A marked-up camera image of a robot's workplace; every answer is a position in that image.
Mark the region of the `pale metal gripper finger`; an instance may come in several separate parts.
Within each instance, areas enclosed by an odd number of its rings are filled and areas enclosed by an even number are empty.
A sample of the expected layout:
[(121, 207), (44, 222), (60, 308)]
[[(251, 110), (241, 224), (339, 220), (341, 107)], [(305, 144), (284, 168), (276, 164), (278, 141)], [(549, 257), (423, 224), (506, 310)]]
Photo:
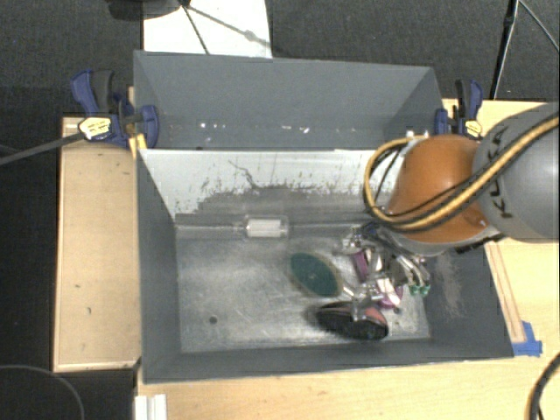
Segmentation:
[(367, 263), (371, 262), (373, 243), (363, 234), (352, 233), (343, 237), (334, 248), (336, 256), (362, 256)]
[(377, 302), (381, 299), (379, 290), (370, 284), (362, 284), (347, 290), (350, 297), (353, 321), (371, 320), (379, 321), (381, 314)]

